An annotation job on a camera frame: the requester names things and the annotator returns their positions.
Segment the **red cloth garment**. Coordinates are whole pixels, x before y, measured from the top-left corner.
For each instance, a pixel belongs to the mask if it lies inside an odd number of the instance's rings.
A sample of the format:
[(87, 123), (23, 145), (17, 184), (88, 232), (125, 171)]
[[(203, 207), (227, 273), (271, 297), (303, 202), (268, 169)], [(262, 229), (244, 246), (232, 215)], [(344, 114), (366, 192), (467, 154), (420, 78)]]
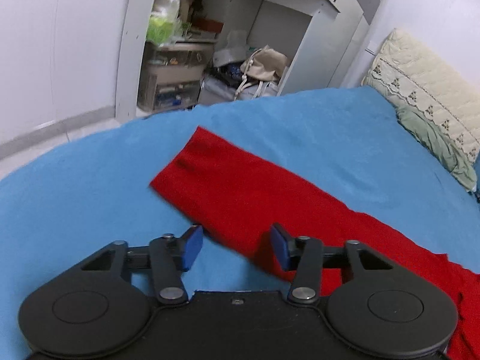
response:
[(349, 209), (298, 175), (198, 127), (151, 186), (215, 241), (285, 281), (293, 276), (281, 269), (273, 254), (272, 224), (328, 246), (364, 242), (445, 291), (460, 317), (448, 356), (479, 357), (479, 275), (374, 217)]

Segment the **blue bed sheet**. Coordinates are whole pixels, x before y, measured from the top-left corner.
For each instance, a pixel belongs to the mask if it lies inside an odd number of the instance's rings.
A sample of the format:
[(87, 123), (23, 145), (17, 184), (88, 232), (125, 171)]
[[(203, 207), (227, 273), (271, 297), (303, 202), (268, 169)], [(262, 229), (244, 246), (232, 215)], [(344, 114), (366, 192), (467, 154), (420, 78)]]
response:
[[(1, 357), (25, 359), (17, 314), (34, 290), (115, 241), (143, 246), (194, 222), (151, 181), (197, 128), (309, 181), (479, 276), (479, 204), (373, 88), (326, 88), (197, 106), (62, 145), (1, 182)], [(215, 241), (183, 276), (197, 290), (286, 290)]]

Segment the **green pillow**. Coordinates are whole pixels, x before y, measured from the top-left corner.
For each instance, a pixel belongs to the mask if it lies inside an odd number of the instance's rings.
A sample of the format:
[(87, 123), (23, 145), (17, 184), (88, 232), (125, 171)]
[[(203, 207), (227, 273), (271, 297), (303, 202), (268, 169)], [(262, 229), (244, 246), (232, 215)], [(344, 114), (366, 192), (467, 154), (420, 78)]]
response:
[(424, 114), (410, 105), (395, 108), (397, 120), (469, 193), (477, 191), (478, 177), (473, 165), (453, 141)]

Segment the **clear plastic drawer unit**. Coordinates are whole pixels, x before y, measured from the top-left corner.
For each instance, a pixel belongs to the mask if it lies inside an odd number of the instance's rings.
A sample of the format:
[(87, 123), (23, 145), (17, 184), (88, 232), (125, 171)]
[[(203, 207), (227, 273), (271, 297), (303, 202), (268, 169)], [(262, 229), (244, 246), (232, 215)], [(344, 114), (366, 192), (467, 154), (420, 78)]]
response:
[(194, 107), (214, 45), (206, 42), (145, 44), (137, 92), (137, 107), (158, 113)]

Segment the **beige bag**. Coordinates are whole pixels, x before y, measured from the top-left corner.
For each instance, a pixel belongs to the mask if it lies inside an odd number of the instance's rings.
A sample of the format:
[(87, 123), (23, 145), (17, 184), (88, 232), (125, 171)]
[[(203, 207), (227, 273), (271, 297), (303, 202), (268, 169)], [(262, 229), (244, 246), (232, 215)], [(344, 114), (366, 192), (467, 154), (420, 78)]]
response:
[(248, 77), (258, 81), (280, 80), (289, 59), (283, 54), (269, 46), (257, 49), (241, 65), (241, 72)]

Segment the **cream quilted headboard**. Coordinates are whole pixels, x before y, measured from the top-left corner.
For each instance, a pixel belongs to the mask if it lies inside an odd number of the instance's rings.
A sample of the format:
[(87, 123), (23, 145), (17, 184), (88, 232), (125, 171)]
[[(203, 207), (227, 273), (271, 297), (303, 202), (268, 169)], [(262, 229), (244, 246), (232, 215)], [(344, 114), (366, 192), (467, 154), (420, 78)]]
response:
[(421, 111), (471, 163), (476, 162), (479, 92), (409, 33), (398, 28), (390, 33), (361, 84), (395, 106), (408, 104)]

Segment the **white shelf desk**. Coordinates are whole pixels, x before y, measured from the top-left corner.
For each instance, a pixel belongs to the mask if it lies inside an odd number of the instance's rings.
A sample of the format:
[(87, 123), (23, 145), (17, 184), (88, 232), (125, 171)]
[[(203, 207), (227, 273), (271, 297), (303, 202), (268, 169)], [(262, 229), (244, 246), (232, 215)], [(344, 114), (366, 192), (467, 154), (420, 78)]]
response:
[[(276, 49), (291, 45), (294, 27), (290, 13), (310, 19), (279, 93), (331, 86), (338, 65), (352, 40), (360, 16), (348, 16), (347, 0), (202, 0), (207, 17), (223, 24), (217, 47), (227, 44), (227, 36), (236, 30), (250, 33), (258, 28), (266, 44)], [(120, 43), (115, 117), (121, 122), (134, 119), (137, 90), (143, 60), (148, 19), (154, 0), (128, 0)]]

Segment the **green plastic bag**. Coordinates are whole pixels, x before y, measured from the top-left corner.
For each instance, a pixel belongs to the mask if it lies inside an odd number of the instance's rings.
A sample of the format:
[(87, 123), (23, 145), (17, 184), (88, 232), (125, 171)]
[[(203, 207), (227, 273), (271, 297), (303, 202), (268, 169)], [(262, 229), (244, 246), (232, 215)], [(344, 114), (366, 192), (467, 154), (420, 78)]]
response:
[(180, 0), (154, 0), (145, 40), (156, 45), (170, 42), (180, 26)]

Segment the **white grey wardrobe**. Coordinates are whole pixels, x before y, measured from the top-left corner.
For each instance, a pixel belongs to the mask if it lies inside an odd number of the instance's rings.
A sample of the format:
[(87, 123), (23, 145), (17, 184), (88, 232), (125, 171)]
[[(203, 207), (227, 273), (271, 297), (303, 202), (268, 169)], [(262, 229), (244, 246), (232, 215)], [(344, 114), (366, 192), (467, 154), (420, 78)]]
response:
[(336, 63), (329, 79), (329, 87), (339, 87), (347, 76), (360, 47), (368, 33), (370, 24), (382, 0), (336, 0), (340, 13), (334, 23)]

